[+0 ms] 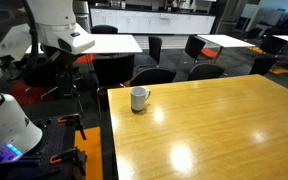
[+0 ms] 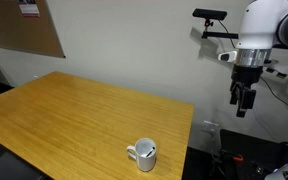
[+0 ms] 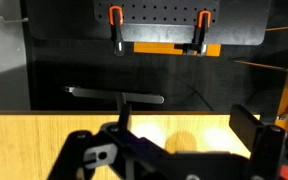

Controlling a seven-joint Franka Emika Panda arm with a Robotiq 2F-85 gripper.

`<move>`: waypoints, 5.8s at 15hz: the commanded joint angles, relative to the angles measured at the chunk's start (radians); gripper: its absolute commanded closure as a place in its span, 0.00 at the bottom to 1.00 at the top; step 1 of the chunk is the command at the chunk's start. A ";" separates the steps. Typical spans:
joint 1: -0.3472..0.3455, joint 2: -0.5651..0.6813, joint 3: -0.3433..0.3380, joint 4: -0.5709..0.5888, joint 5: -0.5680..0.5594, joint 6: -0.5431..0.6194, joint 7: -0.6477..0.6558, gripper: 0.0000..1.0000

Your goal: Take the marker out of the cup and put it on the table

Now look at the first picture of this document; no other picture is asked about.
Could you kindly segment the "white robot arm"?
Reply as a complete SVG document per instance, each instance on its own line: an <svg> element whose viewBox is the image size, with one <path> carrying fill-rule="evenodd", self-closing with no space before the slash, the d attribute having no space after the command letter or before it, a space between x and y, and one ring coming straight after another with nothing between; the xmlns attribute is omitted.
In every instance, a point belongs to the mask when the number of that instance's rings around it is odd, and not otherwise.
<svg viewBox="0 0 288 180"><path fill-rule="evenodd" d="M49 61L77 56L95 45L77 22L73 0L22 0L28 22L12 27L0 42L0 78L19 79L40 65L38 51ZM0 164L18 161L42 139L43 132L17 100L0 93Z"/></svg>

